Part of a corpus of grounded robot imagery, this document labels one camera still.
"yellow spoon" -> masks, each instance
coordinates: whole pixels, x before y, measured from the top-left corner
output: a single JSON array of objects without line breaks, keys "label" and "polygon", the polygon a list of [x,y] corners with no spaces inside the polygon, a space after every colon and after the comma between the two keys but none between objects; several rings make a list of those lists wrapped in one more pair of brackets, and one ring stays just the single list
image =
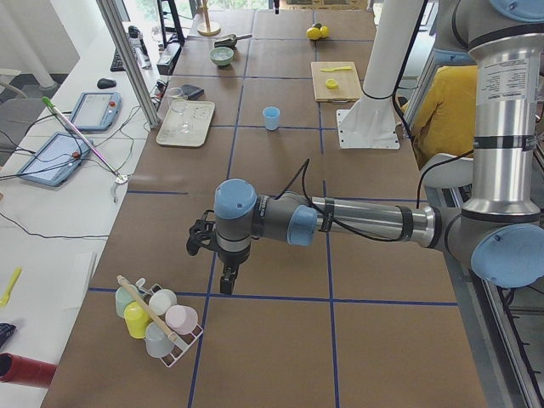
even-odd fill
[{"label": "yellow spoon", "polygon": [[3,296],[0,297],[0,308],[3,308],[6,304],[8,304],[9,296],[11,296],[11,291],[14,288],[15,283],[17,283],[17,280],[19,279],[19,275],[22,270],[23,270],[22,268],[17,268],[15,269],[14,273],[11,275],[11,279],[9,280],[6,292],[4,292]]},{"label": "yellow spoon", "polygon": [[320,71],[323,72],[334,72],[334,71],[351,71],[351,66],[337,66],[336,68],[320,68]]}]

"tablet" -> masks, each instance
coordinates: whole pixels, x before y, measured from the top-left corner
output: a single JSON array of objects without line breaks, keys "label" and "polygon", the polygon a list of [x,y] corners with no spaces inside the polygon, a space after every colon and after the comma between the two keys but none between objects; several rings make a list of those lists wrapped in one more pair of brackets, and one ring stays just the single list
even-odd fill
[{"label": "tablet", "polygon": [[74,173],[89,151],[89,147],[77,136],[57,132],[17,175],[21,179],[55,187]]},{"label": "tablet", "polygon": [[82,132],[102,132],[111,126],[121,108],[118,92],[84,92],[70,116]]}]

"lemon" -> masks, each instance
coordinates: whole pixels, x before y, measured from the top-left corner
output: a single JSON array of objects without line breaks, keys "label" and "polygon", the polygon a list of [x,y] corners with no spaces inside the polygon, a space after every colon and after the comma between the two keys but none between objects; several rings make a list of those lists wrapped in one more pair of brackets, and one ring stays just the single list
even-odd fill
[{"label": "lemon", "polygon": [[306,37],[310,40],[319,40],[321,38],[321,31],[319,28],[310,27],[306,30]]},{"label": "lemon", "polygon": [[327,27],[326,25],[323,25],[320,28],[320,35],[321,35],[321,38],[329,37],[329,27]]}]

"wooden stick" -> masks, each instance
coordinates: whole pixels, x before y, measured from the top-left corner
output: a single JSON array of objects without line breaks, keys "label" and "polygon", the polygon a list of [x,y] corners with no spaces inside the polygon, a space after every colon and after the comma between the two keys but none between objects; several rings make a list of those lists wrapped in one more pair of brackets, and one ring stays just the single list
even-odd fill
[{"label": "wooden stick", "polygon": [[202,9],[204,10],[204,20],[206,20],[206,28],[208,31],[212,30],[210,26],[210,16],[207,15],[207,0],[202,0]]},{"label": "wooden stick", "polygon": [[150,318],[156,323],[156,325],[164,332],[164,334],[167,335],[168,340],[170,340],[172,343],[178,342],[178,340],[180,339],[178,333],[168,327],[167,324],[159,316],[157,316],[153,309],[150,308],[146,302],[144,302],[144,299],[142,299],[142,297],[134,290],[134,288],[130,286],[130,282],[127,278],[125,278],[123,275],[118,275],[117,283],[124,287],[128,294],[132,296],[134,301],[142,307],[145,313],[147,313]]}]

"mouse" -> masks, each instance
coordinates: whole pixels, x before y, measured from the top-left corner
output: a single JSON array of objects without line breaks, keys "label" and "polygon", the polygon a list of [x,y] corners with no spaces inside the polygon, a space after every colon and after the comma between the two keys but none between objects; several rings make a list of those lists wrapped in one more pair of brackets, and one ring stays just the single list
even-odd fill
[{"label": "mouse", "polygon": [[96,86],[99,89],[113,88],[116,85],[117,85],[117,82],[111,78],[100,78],[99,81],[96,82]]}]

